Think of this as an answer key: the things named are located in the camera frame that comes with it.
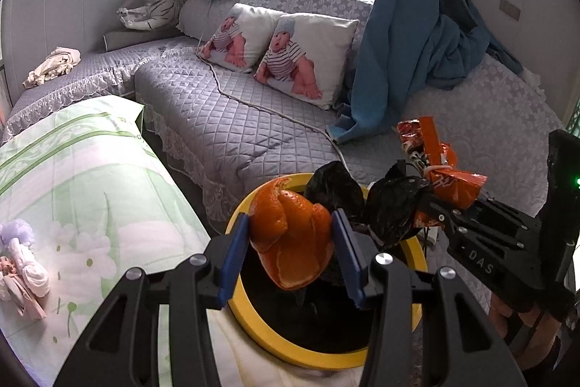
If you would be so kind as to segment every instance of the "red candy wrapper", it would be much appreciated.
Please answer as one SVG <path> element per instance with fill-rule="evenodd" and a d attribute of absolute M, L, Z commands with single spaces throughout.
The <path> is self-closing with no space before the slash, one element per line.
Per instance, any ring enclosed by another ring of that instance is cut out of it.
<path fill-rule="evenodd" d="M 433 184 L 439 199 L 465 210 L 477 199 L 486 176 L 456 169 L 457 155 L 447 143 L 437 137 L 433 117 L 400 122 L 397 132 L 407 158 Z M 438 226 L 422 212 L 415 216 L 417 226 Z"/>

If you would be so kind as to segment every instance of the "wall switch plate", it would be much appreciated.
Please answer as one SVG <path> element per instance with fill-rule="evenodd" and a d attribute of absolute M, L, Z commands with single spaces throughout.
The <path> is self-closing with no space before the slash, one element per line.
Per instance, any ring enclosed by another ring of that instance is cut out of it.
<path fill-rule="evenodd" d="M 516 22 L 518 20 L 520 20 L 521 10 L 518 9 L 515 5 L 513 5 L 510 1 L 501 0 L 500 1 L 500 10 L 504 14 L 509 15 Z"/>

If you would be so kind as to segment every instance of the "yellow trash can rim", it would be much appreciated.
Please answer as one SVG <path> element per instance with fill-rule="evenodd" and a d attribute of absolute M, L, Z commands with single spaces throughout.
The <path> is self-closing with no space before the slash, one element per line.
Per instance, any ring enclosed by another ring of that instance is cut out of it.
<path fill-rule="evenodd" d="M 306 184 L 312 177 L 312 173 L 292 174 L 288 177 L 290 180 L 285 188 L 295 192 L 303 192 Z M 248 194 L 240 205 L 238 205 L 231 216 L 230 222 L 225 230 L 226 233 L 231 231 L 239 213 L 247 213 L 249 211 L 250 203 L 258 189 Z M 362 187 L 362 191 L 366 198 L 368 190 Z M 425 261 L 421 245 L 417 238 L 402 241 L 401 248 L 410 268 L 419 271 L 427 270 L 427 262 Z M 234 296 L 230 300 L 229 305 L 234 316 L 246 333 L 262 348 L 279 359 L 296 366 L 318 370 L 341 370 L 364 365 L 367 352 L 366 348 L 342 354 L 319 353 L 298 346 L 280 336 L 260 317 L 252 306 L 248 294 L 244 289 L 244 283 L 241 277 L 238 277 Z M 421 306 L 413 305 L 413 330 L 417 328 L 421 320 L 421 313 Z"/>

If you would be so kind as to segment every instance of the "sofa backrest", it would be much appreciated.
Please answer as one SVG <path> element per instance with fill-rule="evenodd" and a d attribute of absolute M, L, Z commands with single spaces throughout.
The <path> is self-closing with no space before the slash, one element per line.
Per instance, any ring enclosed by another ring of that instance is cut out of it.
<path fill-rule="evenodd" d="M 356 55 L 363 38 L 366 20 L 374 0 L 241 0 L 253 7 L 276 9 L 288 14 L 307 12 L 309 14 L 331 15 L 349 20 L 358 20 L 359 26 L 353 38 L 352 49 L 347 62 L 347 69 L 356 65 Z"/>

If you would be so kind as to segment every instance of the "metal screw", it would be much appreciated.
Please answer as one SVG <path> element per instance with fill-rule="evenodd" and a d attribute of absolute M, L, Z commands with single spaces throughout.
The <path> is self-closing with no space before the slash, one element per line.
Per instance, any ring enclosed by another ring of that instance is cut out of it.
<path fill-rule="evenodd" d="M 389 265 L 393 263 L 393 257 L 389 253 L 379 253 L 375 256 L 375 261 L 380 265 Z"/>
<path fill-rule="evenodd" d="M 135 281 L 141 277 L 141 274 L 143 274 L 143 271 L 141 271 L 138 267 L 132 267 L 127 270 L 125 276 L 130 281 Z"/>
<path fill-rule="evenodd" d="M 457 275 L 457 273 L 455 272 L 455 269 L 453 269 L 452 267 L 442 267 L 439 270 L 439 274 L 441 274 L 442 277 L 444 277 L 445 279 L 455 279 L 455 276 Z"/>
<path fill-rule="evenodd" d="M 189 259 L 189 264 L 191 265 L 204 265 L 206 262 L 208 262 L 208 258 L 206 258 L 205 255 L 202 254 L 193 255 Z"/>

